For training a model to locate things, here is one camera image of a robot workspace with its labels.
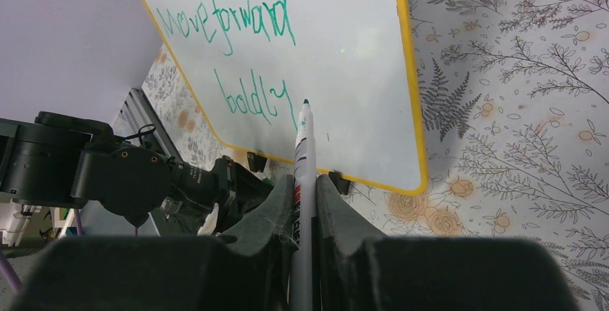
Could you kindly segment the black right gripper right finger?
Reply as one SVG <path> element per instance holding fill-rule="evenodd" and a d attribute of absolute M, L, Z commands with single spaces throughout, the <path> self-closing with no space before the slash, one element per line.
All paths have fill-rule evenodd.
<path fill-rule="evenodd" d="M 388 236 L 316 181 L 324 310 L 576 310 L 554 259 L 523 239 Z"/>

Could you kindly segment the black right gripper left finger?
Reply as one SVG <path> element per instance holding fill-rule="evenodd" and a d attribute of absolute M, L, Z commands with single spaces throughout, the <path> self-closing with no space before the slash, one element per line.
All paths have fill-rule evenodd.
<path fill-rule="evenodd" d="M 54 243 L 13 310 L 286 310 L 294 182 L 219 236 L 81 236 Z"/>

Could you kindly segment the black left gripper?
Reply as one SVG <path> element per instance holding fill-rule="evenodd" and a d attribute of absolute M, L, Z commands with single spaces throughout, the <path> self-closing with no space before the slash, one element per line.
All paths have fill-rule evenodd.
<path fill-rule="evenodd" d="M 218 181 L 214 197 L 214 203 L 219 206 L 216 233 L 237 224 L 245 214 L 260 206 L 274 188 L 228 156 L 216 159 L 212 173 Z"/>

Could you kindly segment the green whiteboard marker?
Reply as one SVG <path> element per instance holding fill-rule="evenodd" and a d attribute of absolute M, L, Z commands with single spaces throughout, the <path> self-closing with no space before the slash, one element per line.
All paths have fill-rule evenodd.
<path fill-rule="evenodd" d="M 292 238 L 297 249 L 292 256 L 289 280 L 290 310 L 314 309 L 313 218 L 317 177 L 314 116 L 310 102 L 303 102 L 299 113 L 294 148 L 294 198 Z"/>

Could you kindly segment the yellow framed whiteboard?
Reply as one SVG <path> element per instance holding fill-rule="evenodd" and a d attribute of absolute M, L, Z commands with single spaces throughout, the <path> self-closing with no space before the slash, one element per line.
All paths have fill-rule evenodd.
<path fill-rule="evenodd" d="M 407 0 L 141 0 L 224 145 L 406 195 L 427 186 Z"/>

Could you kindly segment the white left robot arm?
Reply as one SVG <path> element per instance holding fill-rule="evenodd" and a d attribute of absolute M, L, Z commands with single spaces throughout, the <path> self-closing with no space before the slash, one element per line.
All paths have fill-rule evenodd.
<path fill-rule="evenodd" d="M 114 134 L 107 123 L 40 112 L 34 123 L 1 120 L 1 196 L 22 205 L 81 209 L 90 201 L 141 226 L 161 208 L 224 231 L 272 191 L 230 157 L 211 170 Z"/>

